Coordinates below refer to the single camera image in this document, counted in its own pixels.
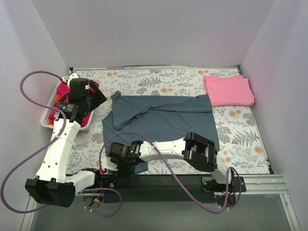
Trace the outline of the blue-grey t-shirt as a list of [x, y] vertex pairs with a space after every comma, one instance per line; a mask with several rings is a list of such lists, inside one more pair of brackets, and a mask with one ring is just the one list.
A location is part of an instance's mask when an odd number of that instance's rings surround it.
[[102, 120], [103, 139], [109, 152], [113, 142], [130, 145], [146, 136], [151, 141], [173, 141], [188, 132], [197, 133], [215, 143], [220, 149], [213, 109], [208, 95], [124, 96], [116, 91], [112, 110]]

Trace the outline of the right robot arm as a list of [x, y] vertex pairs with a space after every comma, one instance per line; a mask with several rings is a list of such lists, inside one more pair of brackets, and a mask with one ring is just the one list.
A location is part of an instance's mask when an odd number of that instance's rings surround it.
[[210, 173], [214, 178], [205, 182], [214, 192], [233, 191], [234, 172], [218, 157], [218, 150], [213, 141], [188, 132], [186, 137], [173, 141], [153, 142], [132, 141], [130, 145], [113, 142], [104, 158], [104, 168], [118, 174], [135, 173], [135, 166], [158, 159], [183, 160], [200, 172]]

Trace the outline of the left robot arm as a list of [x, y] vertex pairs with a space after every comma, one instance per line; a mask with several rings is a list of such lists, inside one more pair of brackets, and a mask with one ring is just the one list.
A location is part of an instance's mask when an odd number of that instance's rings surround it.
[[76, 193], [88, 188], [98, 192], [102, 180], [95, 171], [83, 170], [70, 177], [66, 166], [74, 139], [83, 119], [106, 101], [95, 81], [71, 74], [67, 79], [69, 92], [59, 101], [57, 108], [64, 115], [55, 113], [51, 144], [33, 179], [27, 179], [25, 189], [37, 203], [69, 207]]

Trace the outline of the magenta t-shirt in basket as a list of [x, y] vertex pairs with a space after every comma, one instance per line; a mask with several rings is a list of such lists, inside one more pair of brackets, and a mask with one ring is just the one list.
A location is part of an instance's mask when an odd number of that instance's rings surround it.
[[[57, 88], [57, 93], [60, 94], [61, 97], [64, 96], [65, 93], [68, 93], [68, 92], [69, 92], [69, 88], [64, 83], [61, 83], [61, 85], [59, 85]], [[88, 116], [89, 116], [89, 113], [83, 119], [81, 126], [85, 126], [88, 120]]]

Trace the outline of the white plastic basket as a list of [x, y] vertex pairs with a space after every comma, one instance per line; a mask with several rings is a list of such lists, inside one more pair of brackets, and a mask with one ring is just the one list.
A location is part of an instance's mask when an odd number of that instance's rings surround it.
[[[59, 80], [57, 82], [57, 84], [55, 85], [55, 88], [51, 94], [51, 97], [48, 101], [48, 106], [55, 106], [56, 105], [56, 98], [57, 98], [57, 88], [58, 86], [61, 85], [61, 81]], [[42, 114], [42, 117], [40, 119], [40, 124], [45, 127], [45, 128], [51, 128], [53, 129], [53, 125], [50, 123], [50, 120], [49, 120], [49, 117], [50, 117], [50, 113], [52, 112], [51, 109], [44, 109], [44, 112]], [[94, 115], [94, 111], [90, 112], [89, 113], [89, 116], [88, 116], [88, 120], [87, 120], [87, 123], [85, 124], [85, 126], [82, 126], [80, 128], [80, 131], [88, 131], [90, 129], [90, 124], [91, 124], [91, 121], [92, 121], [92, 118], [93, 118], [93, 115]]]

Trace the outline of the orange garment in basket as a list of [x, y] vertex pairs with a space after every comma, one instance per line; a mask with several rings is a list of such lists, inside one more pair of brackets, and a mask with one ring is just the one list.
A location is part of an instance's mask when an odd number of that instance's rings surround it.
[[[58, 107], [58, 103], [59, 103], [59, 101], [60, 101], [60, 97], [61, 97], [61, 95], [57, 93], [57, 94], [56, 94], [56, 98], [55, 98], [55, 103], [54, 103], [54, 106], [53, 106], [53, 107], [55, 107], [55, 108]], [[55, 113], [56, 113], [56, 110], [52, 110], [52, 111], [49, 113], [49, 116], [48, 116], [48, 119], [49, 119], [48, 125], [53, 125]]]

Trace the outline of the folded pink t-shirt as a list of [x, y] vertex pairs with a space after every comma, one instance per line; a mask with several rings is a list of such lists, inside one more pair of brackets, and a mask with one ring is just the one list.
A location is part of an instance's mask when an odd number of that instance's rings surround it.
[[249, 80], [241, 75], [232, 77], [204, 76], [203, 84], [213, 107], [252, 106], [255, 103]]

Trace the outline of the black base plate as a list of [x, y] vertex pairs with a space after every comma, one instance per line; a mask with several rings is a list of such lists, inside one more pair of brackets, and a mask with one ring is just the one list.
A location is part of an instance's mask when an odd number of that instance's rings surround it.
[[[223, 204], [226, 186], [218, 184], [211, 175], [178, 175], [185, 188], [201, 203]], [[117, 190], [123, 202], [186, 202], [191, 198], [172, 175], [135, 175], [116, 177], [104, 174], [100, 183], [81, 193], [97, 196], [97, 188]]]

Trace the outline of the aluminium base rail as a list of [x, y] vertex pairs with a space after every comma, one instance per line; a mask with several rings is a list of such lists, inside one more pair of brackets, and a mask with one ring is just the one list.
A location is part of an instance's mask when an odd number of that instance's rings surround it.
[[49, 206], [26, 215], [24, 231], [297, 231], [300, 229], [281, 175], [243, 175], [236, 181], [237, 193], [230, 203], [234, 209], [214, 215], [202, 210], [193, 201], [186, 202], [123, 202], [113, 213], [118, 197], [108, 194], [104, 204], [91, 212], [83, 208], [91, 195], [75, 198], [69, 208]]

